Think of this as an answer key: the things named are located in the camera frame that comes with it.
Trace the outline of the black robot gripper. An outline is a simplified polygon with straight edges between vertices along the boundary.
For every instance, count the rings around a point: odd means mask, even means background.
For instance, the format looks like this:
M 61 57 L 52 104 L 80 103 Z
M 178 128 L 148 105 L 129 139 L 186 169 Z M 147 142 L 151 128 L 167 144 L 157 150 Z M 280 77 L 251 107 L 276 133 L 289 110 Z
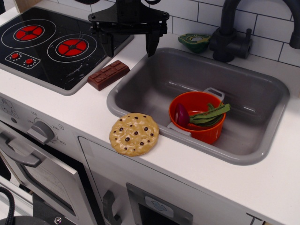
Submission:
M 159 36 L 167 33 L 168 19 L 167 12 L 150 8 L 140 0 L 118 0 L 113 6 L 88 16 L 92 29 L 99 32 L 103 50 L 111 58 L 114 56 L 112 34 L 146 34 L 146 51 L 148 57 L 153 56 Z

